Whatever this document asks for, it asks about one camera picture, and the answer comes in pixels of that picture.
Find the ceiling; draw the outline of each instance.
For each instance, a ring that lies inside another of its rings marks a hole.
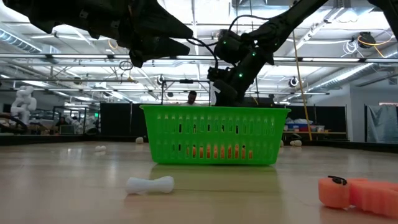
[[[235,0],[158,0],[166,10],[174,15],[177,19],[194,30],[197,37],[205,43],[213,43],[220,29],[227,29],[232,20],[241,14],[250,14],[249,1]],[[367,1],[351,1],[351,7],[340,11],[336,19],[330,21],[329,24],[322,24],[325,16],[332,10],[333,3],[350,2],[350,1],[329,1],[325,6],[316,13],[308,17],[295,30],[297,39],[298,56],[299,57],[333,57],[333,58],[350,58],[350,57],[374,57],[377,56],[375,48],[355,50],[355,46],[347,46],[352,37],[357,38],[359,32],[368,31],[376,38],[378,43],[389,40],[388,43],[380,45],[379,50],[389,48],[396,44],[396,38],[392,37],[393,33],[389,28],[384,14],[373,8]],[[288,1],[263,1],[252,0],[252,13],[256,16],[272,17],[276,16],[288,9]],[[49,35],[40,29],[32,26],[27,17],[14,12],[4,6],[0,1],[0,30],[3,28],[8,32],[12,32],[22,40],[42,49],[48,49],[52,46],[52,53],[60,54],[82,54],[82,55],[103,55],[103,54],[123,54],[126,55],[128,50],[117,47],[114,40],[107,37],[100,37],[99,40],[92,39],[90,35],[80,29],[70,26],[57,26],[53,30],[53,34]],[[233,27],[233,31],[239,34],[250,32],[256,29],[263,22],[257,19],[242,18],[238,22],[238,26]],[[304,44],[300,44],[300,39],[313,31],[311,38],[308,38]],[[294,56],[292,49],[294,47],[290,35],[288,41],[274,54],[276,57]],[[119,69],[119,62],[122,60],[103,60],[103,59],[80,59],[73,58],[57,59],[59,64],[54,65],[41,59],[34,58],[4,58],[0,57],[0,72],[3,75],[13,78],[51,78],[51,79],[71,79],[81,77],[82,79],[102,80],[102,82],[84,82],[76,85],[72,82],[51,82],[46,84],[46,88],[60,88],[59,97],[84,96],[94,100],[105,101],[125,101],[142,103],[158,103],[161,94],[154,91],[152,93],[145,92],[147,90],[159,90],[157,79],[163,75],[168,80],[192,79],[206,80],[207,70],[209,66],[213,66],[214,61],[211,58],[199,60],[198,55],[210,55],[206,48],[194,47],[184,40],[180,40],[191,48],[190,57],[187,60],[155,60],[148,62],[141,68],[133,68],[131,71],[122,71]],[[7,42],[0,41],[0,53],[26,54],[21,50]],[[8,67],[18,68],[18,72],[22,73],[5,73],[10,70],[1,70]],[[302,63],[300,66],[300,74],[303,78],[305,86],[310,86],[322,78],[327,77],[335,71],[342,68],[355,66],[344,63]],[[139,83],[131,83],[127,78],[131,76]],[[292,62],[280,62],[278,66],[265,65],[258,74],[258,89],[262,96],[266,96],[268,91],[287,92],[297,91],[288,86],[288,80],[297,76],[297,67]],[[86,91],[66,91],[65,89],[90,89],[95,86],[101,86],[110,90],[131,90],[120,91],[120,96],[104,96],[100,92]],[[187,99],[187,93],[179,93],[182,90],[199,91],[198,100],[206,102],[208,100],[209,84],[198,83],[191,85],[174,83],[169,85],[168,91],[174,91],[173,97],[164,96],[167,102],[184,101]],[[256,85],[250,87],[251,91],[256,90]],[[285,99],[285,95],[277,95],[278,100]]]

